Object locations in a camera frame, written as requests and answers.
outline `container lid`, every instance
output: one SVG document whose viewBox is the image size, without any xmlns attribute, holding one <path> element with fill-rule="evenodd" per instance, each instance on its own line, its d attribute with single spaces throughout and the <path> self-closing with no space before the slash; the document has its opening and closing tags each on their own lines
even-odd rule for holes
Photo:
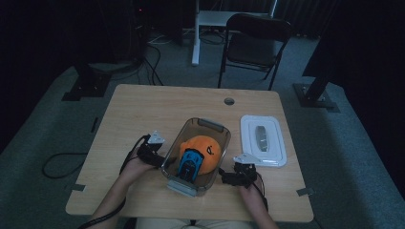
<svg viewBox="0 0 405 229">
<path fill-rule="evenodd" d="M 273 116 L 244 115 L 241 118 L 243 153 L 235 162 L 282 167 L 287 163 L 280 123 Z"/>
</svg>

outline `black chair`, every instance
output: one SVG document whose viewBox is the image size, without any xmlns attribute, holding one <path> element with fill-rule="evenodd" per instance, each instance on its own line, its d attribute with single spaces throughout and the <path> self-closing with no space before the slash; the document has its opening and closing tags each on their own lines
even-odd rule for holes
<svg viewBox="0 0 405 229">
<path fill-rule="evenodd" d="M 267 79 L 275 66 L 268 87 L 270 91 L 284 47 L 291 38 L 292 33 L 292 26 L 284 20 L 273 19 L 269 16 L 255 16 L 248 13 L 232 15 L 226 22 L 225 44 L 218 88 L 221 88 L 225 66 L 266 72 L 264 80 Z"/>
</svg>

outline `dark curtain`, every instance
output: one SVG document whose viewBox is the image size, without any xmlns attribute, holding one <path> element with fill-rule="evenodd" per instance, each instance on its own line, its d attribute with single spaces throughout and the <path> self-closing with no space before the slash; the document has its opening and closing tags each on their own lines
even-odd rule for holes
<svg viewBox="0 0 405 229">
<path fill-rule="evenodd" d="M 403 1 L 342 1 L 304 71 L 343 87 L 403 197 L 404 25 Z"/>
</svg>

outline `blue object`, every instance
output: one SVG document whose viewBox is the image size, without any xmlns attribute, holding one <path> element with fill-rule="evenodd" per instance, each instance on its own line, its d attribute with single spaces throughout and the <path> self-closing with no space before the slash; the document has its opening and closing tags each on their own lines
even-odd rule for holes
<svg viewBox="0 0 405 229">
<path fill-rule="evenodd" d="M 193 183 L 203 164 L 203 154 L 194 149 L 186 149 L 181 157 L 179 178 Z"/>
</svg>

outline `wooden table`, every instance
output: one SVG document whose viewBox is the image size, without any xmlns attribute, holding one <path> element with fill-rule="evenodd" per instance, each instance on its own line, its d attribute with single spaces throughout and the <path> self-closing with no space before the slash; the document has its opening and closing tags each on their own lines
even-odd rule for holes
<svg viewBox="0 0 405 229">
<path fill-rule="evenodd" d="M 233 105 L 224 104 L 226 98 Z M 97 131 L 66 206 L 72 215 L 91 215 L 118 176 L 122 161 L 135 142 L 157 130 L 168 152 L 184 123 L 191 117 L 207 118 L 223 124 L 232 134 L 222 168 L 233 172 L 232 157 L 242 151 L 240 121 L 243 115 L 271 115 L 281 126 L 288 156 L 282 168 L 257 168 L 263 175 L 269 213 L 276 221 L 309 222 L 313 219 L 308 196 L 297 195 L 305 188 L 286 117 L 275 92 L 229 89 L 119 85 Z M 130 189 L 121 214 L 125 217 L 171 219 L 251 220 L 237 188 L 214 185 L 202 197 L 189 198 L 167 188 L 160 170 L 147 172 Z"/>
</svg>

